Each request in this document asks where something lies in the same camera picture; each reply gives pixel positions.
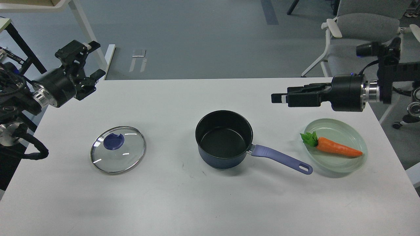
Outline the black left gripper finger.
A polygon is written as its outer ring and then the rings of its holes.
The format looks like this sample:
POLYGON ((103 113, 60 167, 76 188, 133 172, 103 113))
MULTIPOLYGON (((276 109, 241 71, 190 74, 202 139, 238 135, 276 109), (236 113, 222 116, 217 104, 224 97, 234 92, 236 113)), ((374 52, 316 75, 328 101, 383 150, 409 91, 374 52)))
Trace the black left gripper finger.
POLYGON ((72 40, 63 48, 59 49, 54 56, 60 60, 63 72, 66 76, 72 76, 77 79, 84 79, 84 66, 90 53, 100 48, 100 44, 96 41, 89 43, 81 43, 72 40))
POLYGON ((96 91, 96 84, 99 82, 103 76, 106 75, 106 72, 102 69, 96 70, 89 77, 84 77, 83 79, 77 79, 75 81, 75 98, 79 101, 83 100, 90 94, 96 91))

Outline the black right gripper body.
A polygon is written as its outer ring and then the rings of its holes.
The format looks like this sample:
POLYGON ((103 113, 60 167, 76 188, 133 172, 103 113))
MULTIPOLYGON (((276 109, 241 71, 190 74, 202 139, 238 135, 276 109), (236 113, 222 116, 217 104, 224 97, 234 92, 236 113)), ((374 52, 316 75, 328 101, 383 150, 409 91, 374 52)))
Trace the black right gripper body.
POLYGON ((361 112, 364 109, 364 76, 344 74, 334 76, 331 81, 330 103, 334 111, 361 112))

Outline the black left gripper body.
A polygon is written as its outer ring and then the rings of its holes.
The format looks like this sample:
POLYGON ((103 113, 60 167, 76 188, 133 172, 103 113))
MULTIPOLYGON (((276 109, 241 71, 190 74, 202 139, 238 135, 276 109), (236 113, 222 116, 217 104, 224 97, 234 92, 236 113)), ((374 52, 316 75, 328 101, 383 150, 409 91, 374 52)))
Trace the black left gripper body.
POLYGON ((59 108, 75 97, 74 83, 65 75, 63 69, 48 71, 31 82, 33 98, 41 108, 53 106, 59 108))

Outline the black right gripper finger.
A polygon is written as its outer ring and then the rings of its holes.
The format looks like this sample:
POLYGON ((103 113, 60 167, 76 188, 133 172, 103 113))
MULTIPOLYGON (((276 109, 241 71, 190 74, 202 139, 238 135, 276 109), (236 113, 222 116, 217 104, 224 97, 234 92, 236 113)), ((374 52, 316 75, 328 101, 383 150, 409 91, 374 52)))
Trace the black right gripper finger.
POLYGON ((330 102, 323 93, 273 93, 272 103, 287 104, 289 107, 319 107, 321 103, 330 102))
POLYGON ((316 94, 322 95, 328 93, 332 88, 332 83, 310 83, 298 87, 288 87, 287 95, 292 94, 316 94))

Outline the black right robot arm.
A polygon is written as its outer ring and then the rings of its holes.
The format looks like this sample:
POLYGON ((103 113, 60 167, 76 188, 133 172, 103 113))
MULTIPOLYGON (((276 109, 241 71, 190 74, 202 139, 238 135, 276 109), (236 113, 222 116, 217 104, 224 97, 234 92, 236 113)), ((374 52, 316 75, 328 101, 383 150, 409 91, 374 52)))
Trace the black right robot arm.
POLYGON ((286 103, 289 107, 319 107, 329 101, 334 111, 361 112, 366 103, 390 104, 392 93, 411 97, 407 114, 392 127, 419 122, 419 62, 400 63, 401 39, 389 44, 370 42, 356 47, 359 58, 377 59, 367 66, 378 65, 377 79, 368 80, 364 69, 359 73, 337 75, 330 83, 312 83, 302 87, 288 87, 287 93, 271 95, 272 103, 286 103))

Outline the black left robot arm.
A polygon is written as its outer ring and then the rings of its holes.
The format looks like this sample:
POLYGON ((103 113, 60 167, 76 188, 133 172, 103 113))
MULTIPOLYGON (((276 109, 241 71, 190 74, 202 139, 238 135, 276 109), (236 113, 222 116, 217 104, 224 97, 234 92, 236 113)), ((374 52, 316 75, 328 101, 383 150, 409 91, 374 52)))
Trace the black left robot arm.
POLYGON ((71 41, 55 53, 61 66, 35 80, 27 79, 12 63, 1 63, 1 190, 8 187, 22 159, 41 160, 49 155, 46 146, 28 131, 37 125, 24 111, 38 115, 47 106, 59 108, 71 99, 83 100, 96 91, 105 71, 86 76, 87 57, 98 50, 96 41, 71 41))

